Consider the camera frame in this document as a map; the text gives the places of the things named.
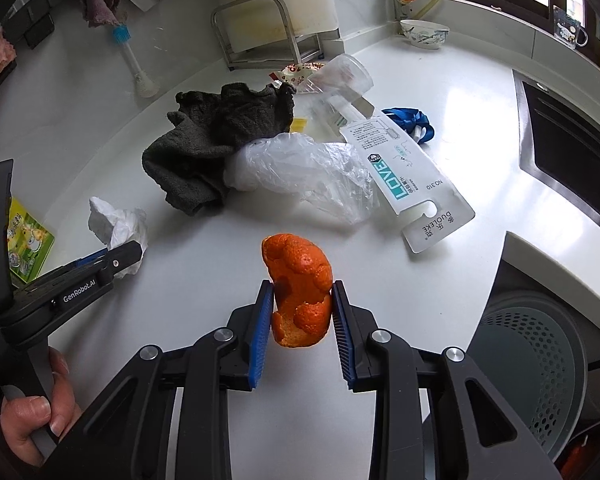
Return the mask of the left hand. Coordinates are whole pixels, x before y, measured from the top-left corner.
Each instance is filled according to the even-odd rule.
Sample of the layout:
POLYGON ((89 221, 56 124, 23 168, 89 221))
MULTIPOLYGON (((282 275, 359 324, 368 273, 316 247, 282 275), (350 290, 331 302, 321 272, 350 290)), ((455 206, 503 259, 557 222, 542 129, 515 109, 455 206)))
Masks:
POLYGON ((54 435, 62 439, 82 414, 76 403, 64 355, 50 347, 48 359, 54 378, 52 400, 44 396, 4 399, 0 415, 1 428, 9 448, 20 460, 35 467, 41 467, 44 458, 31 434, 48 425, 54 435))

